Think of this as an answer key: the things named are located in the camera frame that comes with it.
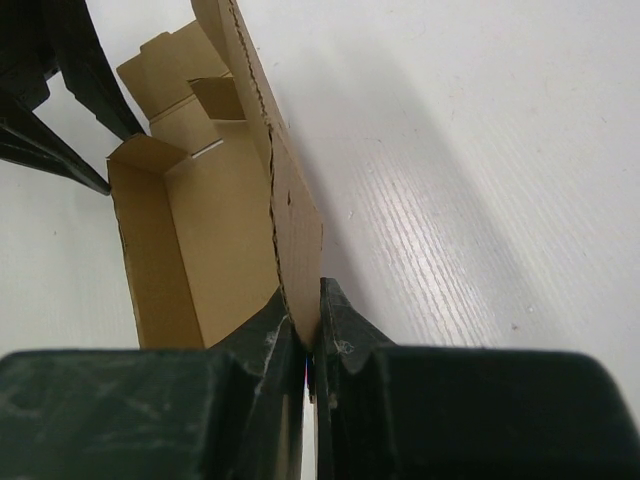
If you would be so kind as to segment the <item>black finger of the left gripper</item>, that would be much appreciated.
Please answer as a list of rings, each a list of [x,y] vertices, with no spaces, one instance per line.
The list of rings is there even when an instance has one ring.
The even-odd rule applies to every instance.
[[[109,183],[16,98],[1,91],[1,159],[73,180],[102,195]]]
[[[144,132],[118,86],[84,1],[52,0],[42,13],[65,86],[121,140]]]

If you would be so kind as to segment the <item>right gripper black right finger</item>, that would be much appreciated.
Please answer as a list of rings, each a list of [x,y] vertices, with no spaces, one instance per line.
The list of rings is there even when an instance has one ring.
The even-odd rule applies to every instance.
[[[635,479],[639,433],[593,358],[403,346],[321,282],[320,479]]]

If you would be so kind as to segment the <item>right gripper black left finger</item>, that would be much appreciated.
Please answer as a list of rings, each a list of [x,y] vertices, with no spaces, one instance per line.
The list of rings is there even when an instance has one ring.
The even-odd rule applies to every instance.
[[[297,479],[305,352],[280,292],[208,349],[1,362],[5,479]]]

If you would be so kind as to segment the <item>brown cardboard box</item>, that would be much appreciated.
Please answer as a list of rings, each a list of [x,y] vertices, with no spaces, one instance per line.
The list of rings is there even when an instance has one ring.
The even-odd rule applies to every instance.
[[[118,68],[150,126],[107,161],[139,344],[213,346],[280,292],[311,345],[321,218],[238,5],[192,8]]]

